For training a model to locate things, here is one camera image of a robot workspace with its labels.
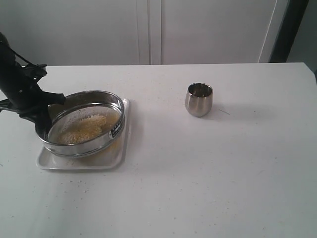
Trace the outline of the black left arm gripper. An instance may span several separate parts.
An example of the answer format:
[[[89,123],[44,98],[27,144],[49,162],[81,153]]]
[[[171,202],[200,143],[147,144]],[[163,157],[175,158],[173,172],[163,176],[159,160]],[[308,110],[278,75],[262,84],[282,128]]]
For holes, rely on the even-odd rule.
[[[20,117],[35,121],[38,135],[45,135],[52,127],[47,105],[63,105],[64,94],[45,92],[37,80],[26,74],[17,61],[18,55],[9,46],[4,34],[0,35],[0,90],[6,96],[1,100],[0,110],[15,112]]]

